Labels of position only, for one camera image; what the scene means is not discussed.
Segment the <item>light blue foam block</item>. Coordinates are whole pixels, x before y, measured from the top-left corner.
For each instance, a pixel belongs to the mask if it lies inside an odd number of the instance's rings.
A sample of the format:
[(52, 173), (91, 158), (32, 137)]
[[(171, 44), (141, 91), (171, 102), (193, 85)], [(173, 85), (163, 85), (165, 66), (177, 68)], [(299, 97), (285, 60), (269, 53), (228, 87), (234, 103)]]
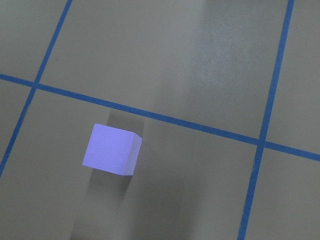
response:
[(120, 176), (132, 176), (142, 140), (134, 132), (96, 123), (82, 165)]

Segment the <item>brown paper table cover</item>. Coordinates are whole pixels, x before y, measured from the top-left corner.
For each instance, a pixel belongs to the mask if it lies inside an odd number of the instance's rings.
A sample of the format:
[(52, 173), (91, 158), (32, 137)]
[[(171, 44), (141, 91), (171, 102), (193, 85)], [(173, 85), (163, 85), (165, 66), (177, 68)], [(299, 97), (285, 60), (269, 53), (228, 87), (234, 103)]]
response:
[(0, 237), (319, 239), (319, 1), (1, 1)]

